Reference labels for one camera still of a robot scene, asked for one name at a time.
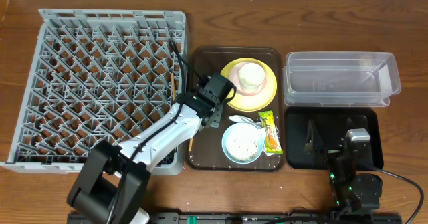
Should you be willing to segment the white napkin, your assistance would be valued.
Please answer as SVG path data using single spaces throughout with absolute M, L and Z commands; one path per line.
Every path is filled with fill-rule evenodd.
M 252 130 L 253 132 L 258 133 L 259 135 L 258 154 L 257 154 L 258 156 L 259 148 L 262 146 L 261 141 L 266 136 L 265 129 L 261 126 L 261 122 L 255 122 L 249 117 L 240 116 L 240 115 L 230 116 L 229 119 L 235 123 L 235 127 L 233 127 L 232 130 L 235 128 L 243 128 L 244 130 Z

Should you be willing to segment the light blue bowl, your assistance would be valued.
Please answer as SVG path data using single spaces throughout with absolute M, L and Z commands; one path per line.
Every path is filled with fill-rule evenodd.
M 262 154 L 262 152 L 263 152 L 263 146 L 264 146 L 264 138 L 263 138 L 263 140 L 261 141 L 261 144 L 262 144 L 262 146 L 259 148 L 259 155 L 257 156 L 257 158 L 255 158 L 255 159 L 253 159 L 253 160 L 251 160 L 251 161 L 248 161 L 248 162 L 239 162 L 239 161 L 236 161 L 235 159 L 233 159 L 233 157 L 228 153 L 228 151 L 227 151 L 227 138 L 229 137 L 229 135 L 230 135 L 230 131 L 232 130 L 232 128 L 233 127 L 235 127 L 235 124 L 232 124 L 224 133 L 223 133 L 223 136 L 222 136 L 222 139 L 221 139 L 221 145 L 222 145 L 222 149 L 223 149 L 223 152 L 224 152 L 224 154 L 225 154 L 225 156 L 229 159 L 229 160 L 231 160 L 232 162 L 234 162 L 234 163 L 237 163 L 237 164 L 250 164 L 250 163 L 252 163 L 252 162 L 255 162 L 260 156 L 261 156 L 261 154 Z

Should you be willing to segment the green snack wrapper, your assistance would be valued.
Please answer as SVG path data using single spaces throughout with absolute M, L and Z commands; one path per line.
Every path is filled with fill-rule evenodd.
M 274 122 L 274 113 L 271 110 L 259 112 L 261 125 L 265 129 L 264 140 L 266 152 L 269 154 L 282 154 L 278 131 Z

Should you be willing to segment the wooden chopstick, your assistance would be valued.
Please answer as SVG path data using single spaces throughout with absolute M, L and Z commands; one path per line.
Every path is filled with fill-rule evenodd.
M 188 151 L 191 152 L 192 148 L 193 148 L 193 138 L 191 138 L 190 141 L 189 141 Z
M 176 98 L 175 86 L 176 86 L 176 84 L 175 84 L 175 75 L 174 75 L 174 72 L 171 72 L 171 94 L 172 94 L 171 100 L 172 100 L 172 102 L 174 102 L 175 98 Z

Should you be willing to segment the leftover rice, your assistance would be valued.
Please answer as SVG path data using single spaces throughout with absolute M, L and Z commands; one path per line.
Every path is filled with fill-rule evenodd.
M 235 128 L 227 138 L 227 151 L 236 161 L 251 161 L 258 154 L 258 140 L 258 133 Z

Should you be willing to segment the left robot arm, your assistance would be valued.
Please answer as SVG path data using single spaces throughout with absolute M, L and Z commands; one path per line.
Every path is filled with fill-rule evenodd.
M 116 146 L 98 143 L 72 185 L 68 205 L 91 223 L 148 223 L 140 202 L 153 170 L 208 125 L 232 90 L 231 84 L 206 84 L 180 94 L 168 113 L 141 134 Z

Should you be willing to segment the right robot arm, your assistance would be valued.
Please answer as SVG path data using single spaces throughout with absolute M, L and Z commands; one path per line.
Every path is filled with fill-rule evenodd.
M 334 220 L 374 223 L 373 211 L 380 208 L 382 179 L 371 173 L 357 173 L 357 161 L 370 147 L 364 128 L 350 129 L 336 148 L 322 142 L 313 119 L 308 121 L 305 151 L 314 153 L 329 170 L 329 183 L 338 205 L 330 216 Z

